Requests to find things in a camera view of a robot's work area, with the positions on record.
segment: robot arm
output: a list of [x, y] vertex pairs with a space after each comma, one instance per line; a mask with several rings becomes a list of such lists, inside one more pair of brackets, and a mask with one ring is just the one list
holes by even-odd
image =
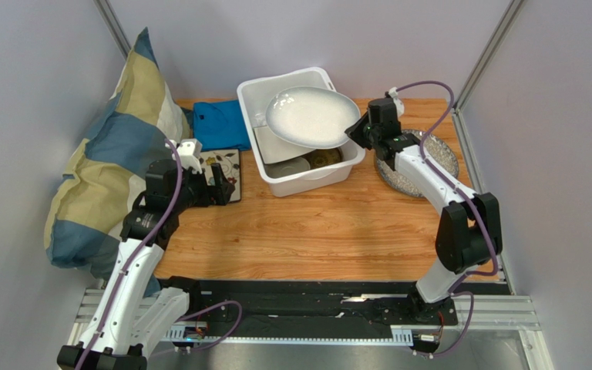
[[402, 134], [394, 96], [388, 96], [369, 102], [367, 113], [346, 133], [358, 145], [374, 149], [380, 160], [411, 180], [440, 215], [437, 259], [409, 294], [413, 317], [423, 319], [436, 313], [449, 297], [449, 289], [467, 271], [491, 258], [481, 231], [476, 225], [469, 225], [475, 217], [460, 192], [469, 196], [478, 209], [497, 254], [502, 249], [499, 203], [490, 193], [477, 194], [455, 179], [451, 183], [443, 179], [440, 174], [447, 179], [453, 177], [427, 152], [426, 159], [422, 158], [416, 136]]
[[234, 192], [234, 185], [225, 180], [218, 164], [212, 165], [215, 184], [207, 184], [198, 160], [200, 148], [197, 140], [184, 140], [177, 148], [183, 164], [179, 169], [182, 181], [177, 201], [159, 230], [135, 253], [169, 209], [178, 186], [174, 160], [150, 164], [146, 191], [136, 198], [123, 221], [122, 241], [103, 298], [93, 320], [79, 337], [80, 344], [61, 348], [57, 358], [60, 368], [146, 368], [150, 353], [170, 326], [189, 311], [190, 303], [196, 310], [200, 308], [197, 282], [172, 277], [171, 286], [162, 289], [155, 303], [134, 321], [148, 280], [179, 226], [179, 215], [190, 207], [226, 205]]

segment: blue cloth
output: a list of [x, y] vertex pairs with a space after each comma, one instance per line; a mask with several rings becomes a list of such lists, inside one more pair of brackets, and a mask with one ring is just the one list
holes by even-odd
[[193, 137], [203, 151], [218, 149], [249, 150], [251, 140], [241, 115], [239, 100], [193, 105]]

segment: white ceramic plate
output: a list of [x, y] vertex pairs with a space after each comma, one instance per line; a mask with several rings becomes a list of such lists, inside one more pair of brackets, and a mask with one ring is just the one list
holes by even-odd
[[317, 87], [292, 87], [278, 93], [267, 108], [267, 125], [289, 143], [315, 149], [348, 141], [344, 130], [360, 119], [360, 109], [342, 94]]
[[260, 155], [262, 155], [262, 162], [264, 162], [264, 164], [290, 160], [291, 158], [314, 151], [312, 148], [294, 145], [282, 140], [275, 136], [273, 131], [267, 126], [256, 127], [253, 129], [253, 132], [255, 133], [257, 148], [260, 150]]
[[278, 179], [308, 171], [310, 170], [310, 163], [305, 158], [297, 157], [280, 163], [268, 164], [264, 166], [264, 169], [269, 177]]

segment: striped pillow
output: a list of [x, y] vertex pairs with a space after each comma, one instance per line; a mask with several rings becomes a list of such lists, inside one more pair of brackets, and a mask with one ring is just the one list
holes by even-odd
[[[148, 166], [171, 158], [164, 137], [179, 141], [189, 135], [187, 119], [170, 95], [144, 29], [105, 111], [63, 172], [45, 224], [50, 262], [108, 279], [123, 218], [145, 190]], [[147, 293], [159, 289], [156, 279], [150, 283]]]

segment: wooden tabletop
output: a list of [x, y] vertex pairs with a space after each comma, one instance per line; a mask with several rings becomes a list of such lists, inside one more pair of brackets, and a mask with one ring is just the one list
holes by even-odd
[[[191, 108], [199, 101], [177, 100]], [[362, 114], [369, 99], [356, 99]], [[443, 99], [404, 99], [403, 128], [425, 130], [444, 111]], [[434, 132], [460, 164], [460, 145], [447, 117]], [[252, 150], [241, 155], [241, 202], [187, 210], [156, 275], [207, 279], [413, 281], [436, 258], [439, 216], [425, 199], [401, 194], [378, 175], [374, 153], [346, 181], [277, 198], [260, 178]], [[491, 269], [491, 264], [482, 270]]]

